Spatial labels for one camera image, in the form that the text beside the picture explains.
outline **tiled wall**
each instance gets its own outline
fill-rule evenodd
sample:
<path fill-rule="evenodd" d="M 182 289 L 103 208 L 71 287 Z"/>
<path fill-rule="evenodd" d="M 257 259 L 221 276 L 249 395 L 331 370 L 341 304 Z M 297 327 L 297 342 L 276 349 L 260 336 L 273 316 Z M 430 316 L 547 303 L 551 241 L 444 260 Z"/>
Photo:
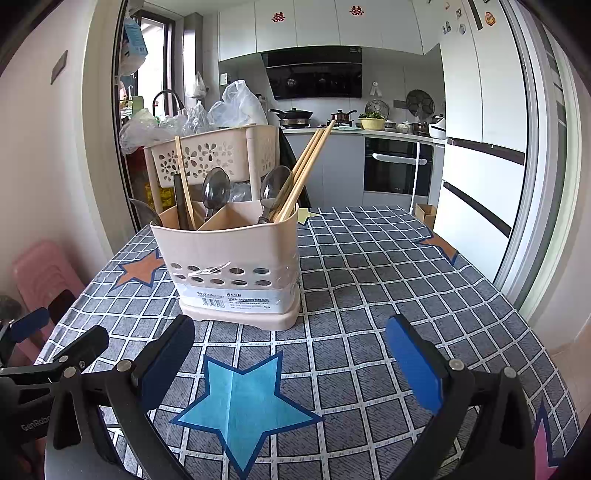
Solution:
<path fill-rule="evenodd" d="M 390 106 L 389 119 L 395 122 L 414 121 L 414 117 L 406 109 L 394 108 L 395 100 L 405 100 L 407 93 L 413 89 L 425 90 L 431 95 L 435 102 L 436 113 L 442 113 L 444 108 L 445 89 L 439 48 L 434 48 L 424 57 L 392 50 L 364 48 L 362 99 L 275 100 L 259 54 L 221 62 L 219 71 L 229 73 L 232 80 L 246 80 L 254 93 L 260 93 L 267 98 L 268 108 L 277 108 L 282 111 L 298 108 L 314 112 L 313 126 L 326 123 L 330 119 L 330 114 L 338 109 L 343 112 L 357 110 L 358 113 L 351 116 L 352 119 L 357 119 L 357 115 L 365 111 L 366 103 L 372 99 L 369 92 L 374 81 L 379 83 L 382 90 L 382 100 Z M 274 114 L 269 114 L 268 117 L 271 124 L 279 124 Z"/>

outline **wall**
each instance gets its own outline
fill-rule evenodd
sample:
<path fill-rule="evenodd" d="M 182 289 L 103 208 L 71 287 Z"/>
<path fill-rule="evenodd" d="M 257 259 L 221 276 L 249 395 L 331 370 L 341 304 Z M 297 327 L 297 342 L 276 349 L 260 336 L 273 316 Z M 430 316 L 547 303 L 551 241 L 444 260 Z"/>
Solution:
<path fill-rule="evenodd" d="M 531 319 L 534 331 L 551 350 L 561 349 L 575 340 L 591 314 L 591 194 L 587 188 L 591 184 L 591 96 L 575 71 L 573 76 L 578 97 L 576 106 L 580 112 L 580 188 L 566 244 L 557 257 L 557 268 Z M 575 122 L 571 121 L 568 107 L 567 103 L 570 135 Z"/>
<path fill-rule="evenodd" d="M 83 66 L 97 2 L 64 0 L 0 77 L 0 290 L 13 296 L 11 264 L 41 239 L 56 241 L 85 282 L 113 253 L 93 195 L 82 125 Z M 50 86 L 64 50 L 67 66 Z"/>
<path fill-rule="evenodd" d="M 439 46 L 426 56 L 412 53 L 364 48 L 362 51 L 362 99 L 349 98 L 310 98 L 294 100 L 275 100 L 260 54 L 252 54 L 238 59 L 226 60 L 219 64 L 221 73 L 228 72 L 232 80 L 243 79 L 253 91 L 267 98 L 268 108 L 289 110 L 298 108 L 314 112 L 312 124 L 326 123 L 330 114 L 338 109 L 348 112 L 357 110 L 352 119 L 365 111 L 365 104 L 372 99 L 369 93 L 372 82 L 377 81 L 382 91 L 382 100 L 390 107 L 390 120 L 403 122 L 414 121 L 414 117 L 405 108 L 394 108 L 395 100 L 406 100 L 408 92 L 414 89 L 425 90 L 433 98 L 436 113 L 443 111 L 445 87 L 443 65 Z M 274 114 L 269 115 L 273 125 L 279 125 Z"/>

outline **plastic bag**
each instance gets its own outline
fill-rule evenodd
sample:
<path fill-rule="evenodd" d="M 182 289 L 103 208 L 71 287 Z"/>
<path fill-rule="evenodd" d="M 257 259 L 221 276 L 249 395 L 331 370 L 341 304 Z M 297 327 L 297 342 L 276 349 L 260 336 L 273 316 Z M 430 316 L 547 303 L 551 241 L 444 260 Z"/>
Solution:
<path fill-rule="evenodd" d="M 226 87 L 221 102 L 216 102 L 209 111 L 209 122 L 222 128 L 243 127 L 248 124 L 268 125 L 267 117 L 258 98 L 237 80 Z"/>
<path fill-rule="evenodd" d="M 194 134 L 202 134 L 216 129 L 209 124 L 207 110 L 205 110 L 201 101 L 198 101 L 196 106 L 187 110 L 187 116 L 187 127 Z"/>
<path fill-rule="evenodd" d="M 191 98 L 205 98 L 207 95 L 207 87 L 199 72 L 195 75 L 195 82 L 187 90 L 187 95 Z"/>
<path fill-rule="evenodd" d="M 160 128 L 158 121 L 147 108 L 141 109 L 119 132 L 119 145 L 125 155 L 130 155 L 139 147 L 149 147 L 167 142 L 174 136 L 172 128 Z"/>
<path fill-rule="evenodd" d="M 250 202 L 252 200 L 251 183 L 240 181 L 232 183 L 228 202 Z"/>

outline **screw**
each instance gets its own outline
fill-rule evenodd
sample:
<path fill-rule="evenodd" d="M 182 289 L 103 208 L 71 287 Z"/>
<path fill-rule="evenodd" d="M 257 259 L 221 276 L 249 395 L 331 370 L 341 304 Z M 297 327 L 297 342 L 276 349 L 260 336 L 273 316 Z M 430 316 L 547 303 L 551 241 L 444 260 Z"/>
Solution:
<path fill-rule="evenodd" d="M 464 362 L 462 362 L 459 358 L 452 358 L 449 361 L 449 367 L 454 371 L 454 372 L 461 372 L 462 370 L 464 370 Z"/>
<path fill-rule="evenodd" d="M 68 367 L 64 370 L 64 377 L 71 378 L 76 375 L 76 367 Z"/>
<path fill-rule="evenodd" d="M 503 373 L 507 378 L 515 378 L 517 376 L 517 372 L 511 367 L 505 367 Z"/>
<path fill-rule="evenodd" d="M 127 372 L 131 368 L 131 360 L 122 360 L 117 364 L 118 372 Z"/>

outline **wooden chopstick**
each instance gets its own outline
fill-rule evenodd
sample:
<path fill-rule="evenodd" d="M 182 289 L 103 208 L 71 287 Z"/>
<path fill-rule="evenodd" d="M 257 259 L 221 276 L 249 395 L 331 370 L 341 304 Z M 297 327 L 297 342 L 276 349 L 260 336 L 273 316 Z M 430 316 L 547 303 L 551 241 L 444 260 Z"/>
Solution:
<path fill-rule="evenodd" d="M 323 131 L 324 130 L 322 128 L 316 129 L 316 131 L 314 132 L 314 135 L 312 135 L 312 138 L 310 138 L 310 141 L 306 145 L 306 148 L 301 153 L 300 158 L 295 163 L 295 166 L 291 169 L 291 175 L 293 177 L 293 185 L 296 184 L 298 173 L 302 171 L 302 167 L 304 165 L 306 165 L 306 163 L 308 162 L 308 159 L 310 158 L 310 154 L 312 153 L 313 149 L 316 147 L 316 145 L 320 141 L 320 137 L 322 136 Z M 291 191 L 287 192 L 285 194 L 285 196 L 283 196 L 280 192 L 280 197 L 283 198 L 284 200 L 287 200 L 290 193 L 291 193 Z M 277 217 L 277 215 L 279 215 L 280 210 L 281 210 L 281 208 L 277 208 L 276 210 L 274 210 L 272 212 L 272 214 L 269 217 L 269 223 L 274 223 L 274 219 Z"/>
<path fill-rule="evenodd" d="M 322 134 L 322 138 L 317 143 L 316 147 L 313 148 L 313 151 L 311 152 L 308 161 L 306 162 L 304 167 L 301 168 L 301 171 L 298 172 L 297 181 L 295 182 L 293 190 L 291 191 L 289 197 L 287 198 L 287 201 L 284 203 L 283 207 L 281 208 L 279 214 L 273 220 L 274 223 L 283 222 L 284 220 L 287 220 L 287 218 L 289 218 L 289 216 L 291 215 L 291 212 L 293 211 L 294 207 L 296 206 L 297 199 L 300 197 L 300 193 L 304 189 L 304 186 L 306 185 L 306 181 L 308 180 L 308 176 L 310 175 L 310 172 L 312 171 L 312 168 L 314 167 L 314 163 L 316 162 L 316 158 L 318 158 L 318 155 L 320 154 L 322 147 L 324 147 L 324 143 L 328 139 L 334 126 L 335 126 L 335 121 L 332 120 L 332 122 L 329 124 L 329 126 L 326 127 L 326 129 L 324 130 L 324 133 Z"/>
<path fill-rule="evenodd" d="M 187 171 L 184 169 L 183 147 L 181 146 L 181 138 L 178 135 L 174 137 L 174 144 L 177 150 L 178 170 L 181 174 L 181 180 L 183 181 L 183 192 L 187 203 L 187 212 L 189 213 L 189 226 L 193 227 L 193 230 L 197 230 L 193 212 L 193 203 L 191 202 L 191 194 L 189 193 L 189 183 L 187 182 Z"/>
<path fill-rule="evenodd" d="M 301 153 L 300 158 L 296 162 L 295 167 L 293 167 L 293 169 L 291 170 L 291 172 L 293 173 L 293 176 L 294 176 L 294 182 L 296 181 L 298 173 L 301 171 L 302 167 L 304 167 L 306 165 L 306 163 L 308 162 L 308 159 L 310 158 L 310 154 L 314 151 L 316 145 L 320 141 L 320 137 L 322 136 L 323 131 L 324 130 L 319 128 L 316 130 L 316 132 L 314 132 L 314 135 L 312 135 L 312 138 L 310 138 L 310 141 L 306 145 L 306 148 Z"/>

